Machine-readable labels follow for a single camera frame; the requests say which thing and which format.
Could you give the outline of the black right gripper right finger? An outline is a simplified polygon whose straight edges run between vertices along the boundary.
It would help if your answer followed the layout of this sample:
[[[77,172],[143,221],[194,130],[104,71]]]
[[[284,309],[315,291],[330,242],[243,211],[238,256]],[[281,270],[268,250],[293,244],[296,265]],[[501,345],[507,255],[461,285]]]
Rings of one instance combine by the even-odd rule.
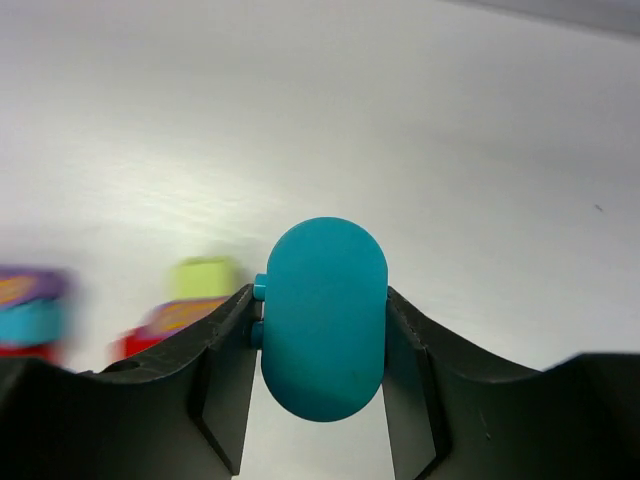
[[[396,291],[383,395],[398,479],[635,479],[639,358],[586,353],[544,371],[431,320]]]

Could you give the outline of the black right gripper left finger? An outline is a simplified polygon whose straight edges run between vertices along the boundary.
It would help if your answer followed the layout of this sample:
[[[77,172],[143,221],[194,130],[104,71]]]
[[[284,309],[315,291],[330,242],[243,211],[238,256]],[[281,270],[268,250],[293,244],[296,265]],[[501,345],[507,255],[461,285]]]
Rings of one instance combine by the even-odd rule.
[[[101,372],[1,362],[5,479],[229,479],[240,471],[257,305],[241,288],[205,318]]]

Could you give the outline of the teal oval lego piece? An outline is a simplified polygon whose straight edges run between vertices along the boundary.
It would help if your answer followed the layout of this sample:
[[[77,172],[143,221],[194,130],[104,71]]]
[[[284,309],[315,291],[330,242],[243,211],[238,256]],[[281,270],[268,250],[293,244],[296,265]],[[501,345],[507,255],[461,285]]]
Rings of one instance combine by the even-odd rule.
[[[335,422],[370,402],[384,375],[387,289],[381,247],[351,221],[309,219],[277,241],[254,280],[263,310],[251,341],[284,409]]]

